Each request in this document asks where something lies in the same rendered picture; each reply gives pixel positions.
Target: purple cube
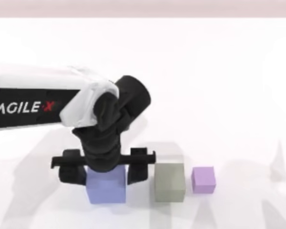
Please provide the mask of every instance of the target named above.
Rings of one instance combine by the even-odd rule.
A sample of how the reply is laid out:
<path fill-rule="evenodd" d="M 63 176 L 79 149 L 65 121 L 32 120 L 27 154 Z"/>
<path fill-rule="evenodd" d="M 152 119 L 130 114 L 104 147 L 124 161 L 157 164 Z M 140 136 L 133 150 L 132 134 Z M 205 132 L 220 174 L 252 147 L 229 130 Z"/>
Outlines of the purple cube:
<path fill-rule="evenodd" d="M 98 173 L 88 168 L 86 190 L 91 204 L 125 203 L 125 166 L 117 166 L 107 173 Z"/>
<path fill-rule="evenodd" d="M 192 171 L 193 193 L 212 194 L 216 187 L 214 167 L 194 167 Z"/>

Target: white tabletop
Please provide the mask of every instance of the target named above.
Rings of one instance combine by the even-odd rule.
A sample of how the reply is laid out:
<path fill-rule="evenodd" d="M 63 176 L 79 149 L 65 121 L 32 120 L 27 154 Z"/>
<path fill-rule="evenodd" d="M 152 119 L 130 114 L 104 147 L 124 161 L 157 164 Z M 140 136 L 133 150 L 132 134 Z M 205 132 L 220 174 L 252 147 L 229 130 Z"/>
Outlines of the white tabletop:
<path fill-rule="evenodd" d="M 155 203 L 150 166 L 126 204 L 93 206 L 50 169 L 80 147 L 70 129 L 0 131 L 0 229 L 286 229 L 286 20 L 0 20 L 0 62 L 135 76 L 152 105 L 123 153 L 183 158 L 188 187 Z M 215 167 L 214 194 L 191 193 L 193 166 Z"/>

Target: agile x logo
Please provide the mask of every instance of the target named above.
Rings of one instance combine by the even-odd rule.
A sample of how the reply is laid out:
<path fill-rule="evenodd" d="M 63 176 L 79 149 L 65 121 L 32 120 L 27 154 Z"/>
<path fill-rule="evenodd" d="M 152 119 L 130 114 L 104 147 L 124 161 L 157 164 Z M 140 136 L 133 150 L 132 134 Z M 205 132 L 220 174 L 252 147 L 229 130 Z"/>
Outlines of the agile x logo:
<path fill-rule="evenodd" d="M 46 101 L 45 104 L 41 104 L 41 101 L 30 102 L 12 102 L 8 105 L 1 103 L 0 114 L 20 114 L 20 113 L 37 113 L 42 109 L 44 112 L 53 110 L 55 105 L 54 101 Z"/>

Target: blue cube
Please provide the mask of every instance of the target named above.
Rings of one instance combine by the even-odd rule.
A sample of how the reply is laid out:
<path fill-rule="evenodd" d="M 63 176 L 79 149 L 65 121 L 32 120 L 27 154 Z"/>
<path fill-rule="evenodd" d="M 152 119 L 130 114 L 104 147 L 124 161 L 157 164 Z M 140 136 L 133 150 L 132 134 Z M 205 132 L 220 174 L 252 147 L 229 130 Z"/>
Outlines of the blue cube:
<path fill-rule="evenodd" d="M 91 204 L 125 203 L 125 166 L 117 166 L 106 173 L 98 173 L 88 168 L 86 190 Z"/>

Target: robotic arm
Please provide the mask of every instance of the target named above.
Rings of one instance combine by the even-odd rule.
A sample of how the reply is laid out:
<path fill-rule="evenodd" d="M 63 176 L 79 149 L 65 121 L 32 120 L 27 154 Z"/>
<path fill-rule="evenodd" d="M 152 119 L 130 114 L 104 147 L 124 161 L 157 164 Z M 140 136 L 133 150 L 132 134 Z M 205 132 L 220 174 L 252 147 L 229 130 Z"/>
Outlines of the robotic arm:
<path fill-rule="evenodd" d="M 0 66 L 0 129 L 50 123 L 74 127 L 84 156 L 79 150 L 65 150 L 51 164 L 60 167 L 65 183 L 84 184 L 86 165 L 108 172 L 119 164 L 143 166 L 144 171 L 154 164 L 155 152 L 148 155 L 142 148 L 121 155 L 120 142 L 121 133 L 150 103 L 145 86 L 131 76 L 112 83 L 87 69 Z"/>

